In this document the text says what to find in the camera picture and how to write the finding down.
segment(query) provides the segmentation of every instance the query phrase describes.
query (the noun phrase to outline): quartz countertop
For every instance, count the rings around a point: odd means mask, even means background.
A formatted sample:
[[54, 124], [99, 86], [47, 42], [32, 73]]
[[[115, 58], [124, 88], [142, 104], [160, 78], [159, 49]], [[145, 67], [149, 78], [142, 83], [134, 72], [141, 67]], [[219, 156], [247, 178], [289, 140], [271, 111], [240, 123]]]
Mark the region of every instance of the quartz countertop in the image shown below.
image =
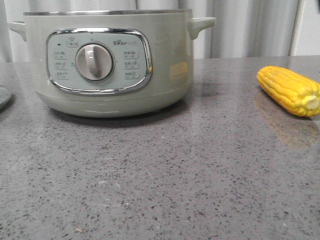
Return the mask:
[[320, 56], [196, 59], [174, 105], [85, 118], [0, 63], [0, 240], [319, 240], [320, 116], [268, 97], [266, 65], [320, 82]]

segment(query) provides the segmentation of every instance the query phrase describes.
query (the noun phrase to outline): corn cob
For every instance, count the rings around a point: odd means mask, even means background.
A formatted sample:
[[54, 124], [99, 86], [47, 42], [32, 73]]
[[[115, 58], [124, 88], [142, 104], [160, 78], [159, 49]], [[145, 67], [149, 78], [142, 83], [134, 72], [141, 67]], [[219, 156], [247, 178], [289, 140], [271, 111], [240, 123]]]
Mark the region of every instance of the corn cob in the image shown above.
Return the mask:
[[288, 112], [299, 117], [320, 113], [318, 82], [278, 66], [265, 66], [256, 77], [264, 91]]

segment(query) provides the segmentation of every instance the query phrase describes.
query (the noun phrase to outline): brand logo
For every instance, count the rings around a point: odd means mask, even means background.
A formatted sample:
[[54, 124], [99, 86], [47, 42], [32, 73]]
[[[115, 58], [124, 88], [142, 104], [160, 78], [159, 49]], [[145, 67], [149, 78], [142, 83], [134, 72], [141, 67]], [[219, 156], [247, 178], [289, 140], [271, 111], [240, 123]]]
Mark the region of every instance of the brand logo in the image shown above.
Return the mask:
[[137, 45], [137, 41], [122, 41], [118, 39], [113, 41], [113, 45]]

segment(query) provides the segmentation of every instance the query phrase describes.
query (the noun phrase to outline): slow cooker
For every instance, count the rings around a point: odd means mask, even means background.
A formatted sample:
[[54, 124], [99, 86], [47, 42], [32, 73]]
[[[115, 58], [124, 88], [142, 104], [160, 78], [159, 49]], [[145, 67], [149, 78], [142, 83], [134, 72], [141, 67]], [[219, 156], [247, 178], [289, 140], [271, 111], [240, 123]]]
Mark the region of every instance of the slow cooker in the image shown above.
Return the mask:
[[25, 12], [34, 86], [51, 108], [113, 118], [165, 108], [193, 81], [193, 39], [214, 17], [191, 9]]

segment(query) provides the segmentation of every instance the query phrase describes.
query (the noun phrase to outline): white curtain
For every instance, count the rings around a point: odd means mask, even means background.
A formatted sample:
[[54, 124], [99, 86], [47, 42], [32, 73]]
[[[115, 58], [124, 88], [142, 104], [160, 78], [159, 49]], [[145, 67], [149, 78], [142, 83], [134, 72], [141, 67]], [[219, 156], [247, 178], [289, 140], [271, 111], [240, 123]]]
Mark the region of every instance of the white curtain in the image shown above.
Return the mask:
[[194, 58], [287, 56], [299, 0], [0, 0], [0, 62], [28, 61], [27, 44], [7, 22], [23, 12], [190, 8], [217, 24], [194, 41]]

